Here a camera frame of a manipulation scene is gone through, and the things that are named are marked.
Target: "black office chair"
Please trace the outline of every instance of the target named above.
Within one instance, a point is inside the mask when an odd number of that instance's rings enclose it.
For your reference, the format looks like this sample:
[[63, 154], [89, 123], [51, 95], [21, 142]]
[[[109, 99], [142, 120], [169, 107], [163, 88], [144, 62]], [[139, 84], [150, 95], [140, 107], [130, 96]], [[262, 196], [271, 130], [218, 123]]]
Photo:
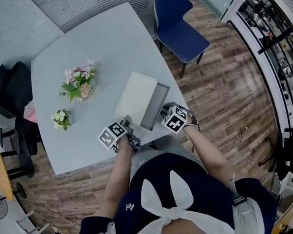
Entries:
[[37, 154], [37, 142], [41, 141], [36, 123], [23, 118], [25, 106], [33, 99], [31, 88], [31, 74], [26, 65], [17, 62], [9, 70], [0, 66], [0, 114], [6, 118], [16, 117], [15, 129], [6, 133], [0, 129], [0, 145], [2, 139], [15, 134], [17, 152], [26, 156]]
[[292, 133], [292, 136], [284, 140], [284, 148], [277, 157], [277, 173], [280, 180], [283, 180], [289, 172], [293, 173], [293, 128], [286, 128], [284, 131]]
[[17, 62], [11, 70], [0, 66], [0, 103], [18, 117], [23, 117], [24, 107], [33, 100], [31, 73], [26, 65]]
[[17, 154], [25, 153], [27, 157], [30, 157], [37, 154], [37, 142], [40, 141], [40, 138], [36, 134], [38, 126], [36, 124], [24, 123], [23, 121], [25, 120], [17, 117], [15, 119], [15, 129], [5, 133], [0, 128], [0, 146], [3, 147], [3, 139], [5, 137], [15, 135]]

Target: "chair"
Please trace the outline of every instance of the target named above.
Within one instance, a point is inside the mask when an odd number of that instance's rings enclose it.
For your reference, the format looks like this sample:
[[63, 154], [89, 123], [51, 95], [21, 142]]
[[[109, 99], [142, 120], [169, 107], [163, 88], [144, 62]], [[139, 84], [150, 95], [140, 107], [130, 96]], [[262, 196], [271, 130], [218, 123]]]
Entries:
[[293, 128], [285, 128], [284, 131], [292, 133], [292, 136], [284, 140], [284, 148], [277, 157], [277, 173], [280, 180], [289, 172], [293, 173]]
[[26, 65], [17, 62], [12, 70], [0, 66], [0, 114], [6, 118], [14, 118], [15, 130], [2, 132], [0, 129], [0, 145], [2, 139], [12, 134], [16, 136], [18, 154], [26, 156], [37, 153], [37, 141], [40, 133], [37, 124], [23, 118], [25, 106], [33, 99], [31, 73]]
[[24, 107], [33, 100], [31, 73], [26, 65], [17, 62], [12, 70], [0, 66], [0, 103], [18, 117], [23, 117]]
[[32, 229], [31, 231], [28, 231], [27, 229], [25, 229], [22, 225], [21, 222], [23, 222], [25, 219], [29, 218], [30, 216], [32, 216], [35, 213], [35, 211], [31, 211], [28, 214], [26, 214], [22, 219], [15, 221], [15, 224], [18, 228], [18, 230], [22, 233], [22, 234], [42, 234], [44, 232], [45, 229], [47, 229], [50, 226], [50, 223], [47, 223], [45, 226], [43, 226], [42, 228], [40, 228], [39, 226], [35, 227], [34, 229]]
[[160, 52], [163, 44], [171, 50], [182, 62], [183, 77], [187, 63], [199, 57], [199, 64], [204, 51], [209, 46], [199, 32], [183, 20], [183, 16], [193, 7], [189, 0], [154, 0], [155, 36], [160, 42]]
[[36, 155], [38, 152], [37, 142], [40, 138], [37, 137], [37, 124], [27, 123], [24, 118], [17, 117], [15, 120], [15, 129], [3, 133], [0, 128], [0, 146], [3, 147], [3, 139], [5, 137], [15, 135], [16, 137], [16, 152], [17, 154], [25, 153], [27, 157]]

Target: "flower arrangement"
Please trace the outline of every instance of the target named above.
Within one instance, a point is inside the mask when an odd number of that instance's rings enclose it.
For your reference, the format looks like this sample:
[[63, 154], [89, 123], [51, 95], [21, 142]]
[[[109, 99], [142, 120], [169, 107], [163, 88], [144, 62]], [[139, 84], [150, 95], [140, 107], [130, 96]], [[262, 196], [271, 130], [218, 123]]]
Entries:
[[63, 129], [66, 131], [67, 127], [71, 125], [71, 123], [69, 122], [70, 116], [67, 114], [67, 111], [65, 109], [57, 110], [51, 118], [53, 120], [53, 127], [55, 129], [63, 127]]
[[65, 81], [61, 86], [64, 91], [60, 92], [60, 95], [68, 95], [70, 102], [74, 98], [82, 101], [94, 88], [92, 82], [96, 75], [97, 65], [93, 60], [87, 59], [87, 61], [88, 66], [65, 70]]

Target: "white flower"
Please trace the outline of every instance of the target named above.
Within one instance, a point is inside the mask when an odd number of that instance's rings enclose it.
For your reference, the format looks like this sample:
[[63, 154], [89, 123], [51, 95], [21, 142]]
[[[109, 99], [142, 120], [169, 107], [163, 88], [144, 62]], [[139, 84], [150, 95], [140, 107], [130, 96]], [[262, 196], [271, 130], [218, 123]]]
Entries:
[[80, 76], [80, 72], [79, 71], [77, 71], [77, 72], [74, 73], [74, 77], [78, 77], [78, 76]]
[[53, 128], [54, 129], [58, 129], [60, 127], [60, 125], [57, 122], [53, 122]]
[[63, 121], [65, 113], [63, 111], [60, 111], [59, 115], [60, 115], [60, 121]]
[[96, 64], [96, 61], [95, 61], [95, 60], [87, 59], [87, 62], [88, 62], [88, 65], [89, 65], [89, 66], [98, 66], [98, 65]]

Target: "white bow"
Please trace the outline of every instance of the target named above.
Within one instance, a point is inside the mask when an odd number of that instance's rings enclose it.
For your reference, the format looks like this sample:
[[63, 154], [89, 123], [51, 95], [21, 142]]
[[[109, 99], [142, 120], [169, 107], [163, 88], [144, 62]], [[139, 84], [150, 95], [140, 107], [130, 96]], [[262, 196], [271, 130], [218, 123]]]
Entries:
[[146, 179], [143, 181], [141, 206], [160, 218], [146, 225], [138, 234], [160, 234], [164, 226], [179, 218], [194, 222], [206, 234], [234, 233], [234, 229], [229, 224], [217, 218], [203, 213], [187, 211], [193, 204], [192, 192], [189, 185], [174, 171], [170, 172], [170, 186], [177, 206], [167, 209], [162, 206], [153, 185]]
[[[144, 180], [141, 189], [141, 206], [160, 218], [146, 225], [138, 234], [161, 234], [164, 226], [172, 220], [187, 219], [192, 221], [206, 234], [264, 234], [264, 222], [257, 202], [247, 198], [237, 207], [233, 206], [233, 220], [235, 230], [227, 223], [207, 214], [187, 211], [193, 204], [193, 196], [189, 185], [174, 171], [170, 172], [170, 186], [176, 207], [164, 208], [153, 185]], [[234, 179], [232, 190], [238, 195]], [[116, 234], [115, 224], [110, 223], [106, 234]]]

